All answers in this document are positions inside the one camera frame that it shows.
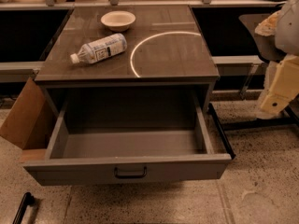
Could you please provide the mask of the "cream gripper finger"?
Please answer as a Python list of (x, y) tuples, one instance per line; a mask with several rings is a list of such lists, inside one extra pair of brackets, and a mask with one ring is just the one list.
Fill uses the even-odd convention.
[(287, 55), (276, 65), (276, 73), (260, 108), (277, 115), (299, 94), (299, 57)]

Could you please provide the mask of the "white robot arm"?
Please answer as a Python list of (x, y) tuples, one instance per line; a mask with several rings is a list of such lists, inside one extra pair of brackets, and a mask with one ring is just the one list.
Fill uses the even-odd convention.
[(288, 0), (279, 12), (275, 46), (286, 53), (263, 98), (262, 111), (277, 115), (299, 93), (299, 0)]

